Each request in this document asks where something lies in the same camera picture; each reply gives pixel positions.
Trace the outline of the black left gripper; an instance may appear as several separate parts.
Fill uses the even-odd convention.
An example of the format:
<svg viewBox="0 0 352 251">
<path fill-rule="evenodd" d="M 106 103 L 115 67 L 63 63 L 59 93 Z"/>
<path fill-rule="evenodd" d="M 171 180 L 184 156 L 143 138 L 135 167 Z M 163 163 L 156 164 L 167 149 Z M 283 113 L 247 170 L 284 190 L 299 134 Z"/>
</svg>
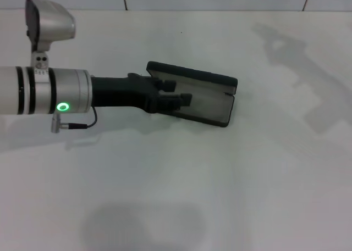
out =
<svg viewBox="0 0 352 251">
<path fill-rule="evenodd" d="M 174 80 L 154 80 L 129 73 L 125 78 L 92 77 L 93 107 L 134 107 L 154 114 L 162 108 L 189 107 L 192 94 L 165 94 L 174 92 Z"/>
</svg>

